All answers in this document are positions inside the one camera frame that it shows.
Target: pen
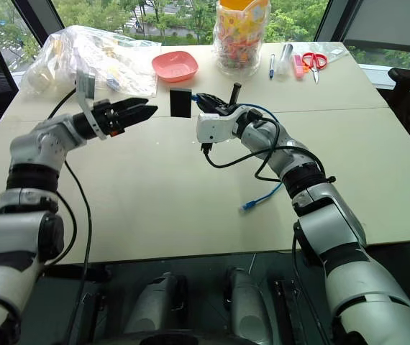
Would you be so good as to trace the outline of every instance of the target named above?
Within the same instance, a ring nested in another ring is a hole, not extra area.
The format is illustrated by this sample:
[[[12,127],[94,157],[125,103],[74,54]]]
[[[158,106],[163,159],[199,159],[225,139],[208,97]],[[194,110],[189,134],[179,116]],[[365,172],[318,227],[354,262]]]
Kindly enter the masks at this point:
[[[274,62],[275,62],[275,54],[272,54],[270,56],[270,67],[269,67],[269,79],[272,80],[272,77],[274,76]]]

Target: pink bowl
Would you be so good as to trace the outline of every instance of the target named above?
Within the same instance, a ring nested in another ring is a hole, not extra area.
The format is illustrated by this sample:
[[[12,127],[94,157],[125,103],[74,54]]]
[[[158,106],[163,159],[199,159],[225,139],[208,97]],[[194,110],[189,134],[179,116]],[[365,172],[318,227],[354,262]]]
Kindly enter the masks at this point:
[[[154,57],[152,66],[159,78],[169,83],[192,78],[199,69],[196,59],[188,52],[167,52]]]

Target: white robotic arm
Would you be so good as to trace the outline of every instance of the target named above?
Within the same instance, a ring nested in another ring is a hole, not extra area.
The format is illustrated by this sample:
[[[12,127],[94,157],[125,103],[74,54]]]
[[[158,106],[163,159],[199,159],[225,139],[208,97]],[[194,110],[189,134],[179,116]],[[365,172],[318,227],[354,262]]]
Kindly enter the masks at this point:
[[[97,130],[88,114],[67,114],[13,140],[6,190],[0,195],[0,344],[17,342],[20,316],[34,283],[45,262],[63,250],[56,190],[67,153],[101,132],[113,137],[149,119],[157,106],[146,103],[143,98],[113,104],[103,100],[91,110]]]
[[[233,94],[239,87],[234,87]],[[310,263],[324,268],[333,341],[344,345],[410,344],[409,298],[364,250],[365,232],[360,222],[333,186],[335,179],[326,178],[315,156],[281,124],[265,121],[257,110],[236,104],[236,97],[229,103],[202,93],[193,99],[205,113],[197,121],[197,137],[205,155],[213,143],[230,138],[240,139],[251,152],[262,151],[257,155],[261,159],[270,155],[268,164],[285,185],[299,217],[294,236]],[[279,149],[271,150],[274,140]]]

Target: glass panel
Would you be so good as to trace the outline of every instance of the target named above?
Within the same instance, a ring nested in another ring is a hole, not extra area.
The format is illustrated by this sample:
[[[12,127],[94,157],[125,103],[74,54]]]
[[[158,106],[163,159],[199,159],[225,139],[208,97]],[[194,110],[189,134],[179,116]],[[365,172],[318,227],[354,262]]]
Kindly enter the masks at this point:
[[[216,0],[52,0],[65,26],[79,24],[164,45],[209,45]],[[266,42],[313,40],[328,0],[272,0]]]
[[[13,3],[0,0],[0,51],[10,71],[26,70],[39,48]]]
[[[389,49],[359,48],[347,46],[358,63],[388,67],[410,68],[410,52]]]

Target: black cable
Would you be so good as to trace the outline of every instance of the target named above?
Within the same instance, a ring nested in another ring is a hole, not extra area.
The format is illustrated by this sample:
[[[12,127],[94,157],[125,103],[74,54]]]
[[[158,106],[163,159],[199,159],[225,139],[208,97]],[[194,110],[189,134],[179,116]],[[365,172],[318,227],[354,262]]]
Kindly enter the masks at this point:
[[[52,265],[56,265],[57,263],[59,263],[59,261],[61,261],[69,253],[69,251],[73,248],[74,242],[76,242],[76,237],[77,237],[77,221],[76,221],[76,218],[74,216],[74,212],[73,212],[72,208],[69,206],[66,199],[64,199],[64,197],[60,194],[60,192],[57,191],[56,195],[59,197],[59,199],[61,200],[61,202],[63,203],[63,205],[66,207],[66,209],[69,212],[70,219],[73,222],[73,235],[70,238],[69,244],[66,247],[66,249],[64,250],[64,252],[62,252],[61,255],[59,257],[57,257],[56,259],[54,259],[50,264],[47,264],[44,267],[44,270],[46,270],[48,267],[50,267]]]
[[[70,93],[68,93],[66,96],[64,96],[64,98],[60,101],[60,103],[58,103],[56,105],[56,107],[52,110],[52,112],[50,113],[50,115],[47,117],[47,120],[50,120],[51,118],[54,117],[54,115],[56,114],[56,112],[58,111],[59,108],[61,108],[61,106],[76,92],[76,88],[74,88],[73,90],[70,91]]]
[[[210,159],[210,157],[208,156],[208,152],[204,152],[204,155],[205,155],[206,161],[207,161],[212,167],[215,167],[215,168],[217,168],[217,169],[222,169],[222,168],[224,168],[224,167],[231,167],[231,166],[233,166],[233,165],[236,165],[237,163],[240,163],[240,162],[243,162],[244,160],[247,160],[248,158],[257,156],[257,155],[259,155],[259,154],[261,154],[261,153],[268,152],[268,151],[271,151],[271,150],[272,150],[271,148],[260,149],[259,151],[255,151],[255,152],[253,152],[253,153],[250,153],[250,154],[248,154],[248,155],[246,155],[246,156],[243,156],[243,157],[241,157],[241,158],[238,158],[238,159],[236,159],[236,160],[234,160],[234,161],[232,161],[232,162],[229,162],[229,163],[226,163],[226,164],[223,164],[223,165],[218,165],[218,164],[215,164],[214,162],[212,162],[211,159]],[[324,166],[323,166],[322,162],[320,161],[320,159],[319,159],[316,155],[314,155],[312,152],[310,152],[308,149],[304,149],[304,148],[302,148],[302,147],[297,147],[297,146],[285,146],[285,145],[283,145],[283,146],[276,146],[276,147],[274,147],[274,151],[276,151],[276,150],[293,150],[293,151],[298,151],[298,152],[304,153],[306,156],[308,156],[308,157],[311,158],[313,161],[315,161],[315,163],[318,164],[320,171],[321,171],[323,174],[325,174],[325,169],[324,169]]]
[[[81,304],[82,294],[83,294],[83,287],[85,285],[85,280],[86,280],[86,276],[87,276],[88,258],[90,256],[90,246],[91,246],[92,223],[91,223],[90,205],[88,204],[87,198],[85,197],[85,193],[83,192],[82,185],[81,185],[80,181],[78,180],[76,174],[70,168],[70,166],[68,164],[68,161],[65,160],[64,164],[67,167],[67,169],[69,170],[69,173],[72,175],[75,182],[77,183],[78,189],[80,190],[81,195],[82,195],[83,202],[85,203],[85,207],[86,207],[86,210],[87,210],[87,218],[88,218],[88,237],[87,237],[87,245],[86,245],[86,249],[85,249],[85,258],[83,260],[82,276],[81,276],[81,280],[80,280],[77,295],[76,295],[76,302],[74,304],[73,311],[70,315],[70,319],[69,319],[69,322],[68,322],[68,327],[66,329],[66,334],[65,334],[64,344],[67,345],[67,344],[69,344],[70,335],[73,331],[74,323],[76,322],[77,310],[78,310],[79,305]]]
[[[322,326],[322,323],[320,322],[319,314],[317,314],[317,311],[315,310],[314,304],[312,303],[311,297],[309,296],[309,293],[306,290],[306,287],[303,284],[303,281],[301,279],[301,276],[299,275],[298,271],[298,263],[296,261],[296,237],[293,236],[293,244],[291,246],[291,258],[293,262],[293,271],[294,271],[294,277],[295,281],[298,283],[299,288],[301,289],[301,292],[303,293],[304,297],[306,298],[307,305],[309,307],[309,310],[312,314],[312,317],[314,318],[315,325],[317,327],[317,330],[319,331],[319,334],[322,338],[323,344],[328,345],[329,340],[328,336]]]
[[[273,124],[275,126],[275,136],[274,136],[274,140],[272,141],[272,145],[270,146],[269,153],[265,156],[265,159],[263,160],[263,163],[258,168],[258,170],[256,170],[256,172],[255,172],[255,178],[257,178],[258,180],[262,180],[262,181],[280,182],[279,179],[276,179],[276,178],[263,178],[259,175],[260,172],[266,166],[266,164],[268,164],[270,156],[272,156],[272,154],[275,152],[275,146],[277,146],[278,136],[280,135],[280,127],[279,127],[279,125],[276,121],[274,121],[272,119],[264,118],[264,117],[261,120],[270,122],[271,124]]]

